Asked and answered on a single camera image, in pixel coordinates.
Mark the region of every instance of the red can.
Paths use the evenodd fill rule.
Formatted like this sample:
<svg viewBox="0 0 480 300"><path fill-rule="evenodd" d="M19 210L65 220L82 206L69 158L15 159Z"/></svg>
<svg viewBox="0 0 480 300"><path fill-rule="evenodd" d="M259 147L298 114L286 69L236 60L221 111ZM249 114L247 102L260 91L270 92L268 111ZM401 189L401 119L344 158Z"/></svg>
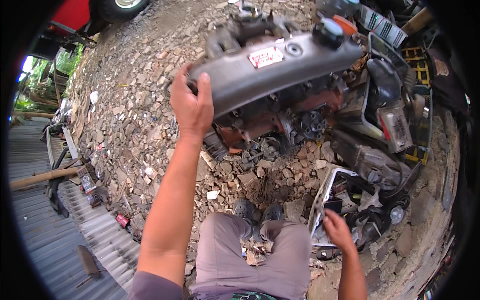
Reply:
<svg viewBox="0 0 480 300"><path fill-rule="evenodd" d="M119 214L117 216L117 222L119 222L120 225L122 225L123 228L126 228L128 223L130 223L130 220L125 218L122 214Z"/></svg>

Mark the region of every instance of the person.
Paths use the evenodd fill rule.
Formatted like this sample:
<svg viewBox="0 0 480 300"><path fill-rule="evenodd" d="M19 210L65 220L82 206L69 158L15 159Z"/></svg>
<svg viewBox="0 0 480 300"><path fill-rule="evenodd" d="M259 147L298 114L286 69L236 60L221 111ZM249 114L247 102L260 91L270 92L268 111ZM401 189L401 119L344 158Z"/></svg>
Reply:
<svg viewBox="0 0 480 300"><path fill-rule="evenodd" d="M191 66L182 67L172 85L170 101L180 138L146 220L129 300L183 299L197 164L214 115L210 77L200 75L195 96L187 86ZM265 210L256 227L252 226L252 204L248 200L238 200L232 213L212 213L201 225L197 278L190 299L301 299L310 280L312 244L307 227L281 221L278 204ZM326 210L324 227L342 251L338 298L367 299L359 255L347 224L335 212ZM274 243L271 255L260 266L250 266L242 257L239 239L252 236Z"/></svg>

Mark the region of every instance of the black crocs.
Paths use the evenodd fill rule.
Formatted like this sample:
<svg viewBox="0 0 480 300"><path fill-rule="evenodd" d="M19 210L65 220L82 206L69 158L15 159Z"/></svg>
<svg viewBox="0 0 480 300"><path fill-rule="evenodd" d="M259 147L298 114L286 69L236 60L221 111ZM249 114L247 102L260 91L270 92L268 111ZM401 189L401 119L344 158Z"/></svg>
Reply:
<svg viewBox="0 0 480 300"><path fill-rule="evenodd" d="M235 204L233 205L232 213L234 216L241 217L242 219L247 221L247 223L250 224L250 226L253 227L252 225L253 204L250 201L248 201L245 198L238 199L237 201L235 201Z"/></svg>
<svg viewBox="0 0 480 300"><path fill-rule="evenodd" d="M255 242L265 241L260 235L260 228L262 227L262 223L264 221L280 221L283 219L283 207L280 204L276 203L270 204L270 206L265 209L264 214L262 215L262 219L260 220L260 222L258 222L257 226L255 226L255 229L253 230L253 240Z"/></svg>

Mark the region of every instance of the junk pile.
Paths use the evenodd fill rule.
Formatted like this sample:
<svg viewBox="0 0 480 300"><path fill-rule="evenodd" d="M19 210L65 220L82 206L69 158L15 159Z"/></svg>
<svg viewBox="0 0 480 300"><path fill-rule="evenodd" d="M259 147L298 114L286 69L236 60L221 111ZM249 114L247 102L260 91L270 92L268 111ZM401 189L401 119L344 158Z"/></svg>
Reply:
<svg viewBox="0 0 480 300"><path fill-rule="evenodd" d="M307 141L329 141L335 164L308 220L320 260L339 254L323 230L325 208L346 219L359 251L402 221L432 139L425 41L435 35L414 35L431 17L417 2L368 3L318 1L316 22L303 32L242 1L189 77L194 93L201 73L212 78L215 116L204 146L214 160L241 153L246 172Z"/></svg>

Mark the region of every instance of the hand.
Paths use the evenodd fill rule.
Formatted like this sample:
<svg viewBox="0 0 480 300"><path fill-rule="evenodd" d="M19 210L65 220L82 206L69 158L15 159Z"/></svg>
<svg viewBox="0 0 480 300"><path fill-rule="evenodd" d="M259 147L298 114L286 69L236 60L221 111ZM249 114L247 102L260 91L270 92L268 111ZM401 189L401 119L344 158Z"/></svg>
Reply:
<svg viewBox="0 0 480 300"><path fill-rule="evenodd" d="M342 252L355 248L350 229L345 220L333 210L325 209L324 227L327 236Z"/></svg>
<svg viewBox="0 0 480 300"><path fill-rule="evenodd" d="M198 96L187 86L187 73L192 64L184 65L172 84L170 103L179 124L180 137L203 140L213 122L213 101L210 76L202 73L198 80Z"/></svg>

